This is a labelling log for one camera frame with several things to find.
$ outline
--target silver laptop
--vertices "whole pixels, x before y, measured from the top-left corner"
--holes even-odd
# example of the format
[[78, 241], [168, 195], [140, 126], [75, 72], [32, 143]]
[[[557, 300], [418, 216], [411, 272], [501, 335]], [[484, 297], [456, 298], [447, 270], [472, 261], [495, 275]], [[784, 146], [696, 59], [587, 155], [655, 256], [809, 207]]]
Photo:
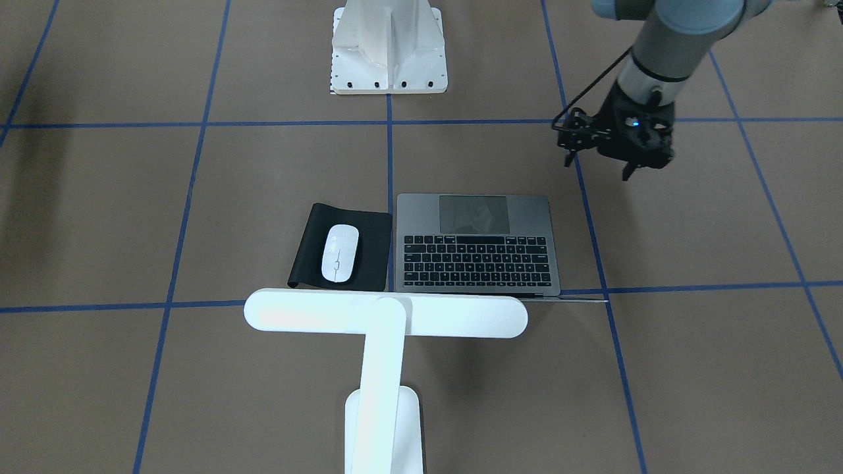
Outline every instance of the silver laptop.
[[556, 297], [543, 196], [399, 194], [395, 291]]

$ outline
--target white mouse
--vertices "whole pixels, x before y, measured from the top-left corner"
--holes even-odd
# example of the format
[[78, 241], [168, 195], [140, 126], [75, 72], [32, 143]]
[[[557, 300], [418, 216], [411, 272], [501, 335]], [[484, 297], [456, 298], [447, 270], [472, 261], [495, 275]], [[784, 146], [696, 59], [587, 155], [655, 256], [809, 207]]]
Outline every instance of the white mouse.
[[360, 232], [353, 225], [337, 224], [330, 228], [322, 253], [322, 276], [325, 280], [343, 283], [352, 277], [359, 239]]

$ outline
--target laptop keyboard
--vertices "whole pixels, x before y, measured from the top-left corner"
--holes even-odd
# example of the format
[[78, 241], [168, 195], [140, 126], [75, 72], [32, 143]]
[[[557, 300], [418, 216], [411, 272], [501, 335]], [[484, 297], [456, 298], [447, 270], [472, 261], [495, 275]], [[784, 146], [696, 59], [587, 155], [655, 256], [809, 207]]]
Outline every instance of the laptop keyboard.
[[405, 235], [403, 239], [405, 286], [551, 286], [544, 237]]

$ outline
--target white mount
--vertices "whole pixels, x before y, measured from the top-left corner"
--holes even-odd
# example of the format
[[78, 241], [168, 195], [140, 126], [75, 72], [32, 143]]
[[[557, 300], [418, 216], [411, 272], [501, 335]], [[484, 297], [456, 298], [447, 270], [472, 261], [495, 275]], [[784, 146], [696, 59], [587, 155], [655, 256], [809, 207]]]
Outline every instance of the white mount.
[[346, 474], [423, 474], [419, 399], [400, 386], [405, 336], [516, 337], [515, 298], [266, 288], [243, 308], [259, 331], [365, 334], [360, 389], [346, 399]]
[[334, 12], [330, 89], [436, 94], [448, 88], [442, 13], [427, 0], [348, 0]]

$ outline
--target white t-shaped stand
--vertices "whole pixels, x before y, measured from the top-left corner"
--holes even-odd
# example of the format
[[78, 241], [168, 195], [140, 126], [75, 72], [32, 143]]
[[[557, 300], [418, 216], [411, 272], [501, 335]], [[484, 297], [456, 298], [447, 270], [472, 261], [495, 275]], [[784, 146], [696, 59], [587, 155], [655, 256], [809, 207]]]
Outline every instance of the white t-shaped stand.
[[360, 389], [346, 400], [346, 474], [423, 474], [419, 401], [400, 386], [405, 336], [516, 337], [515, 298], [262, 289], [244, 314], [259, 331], [365, 334]]

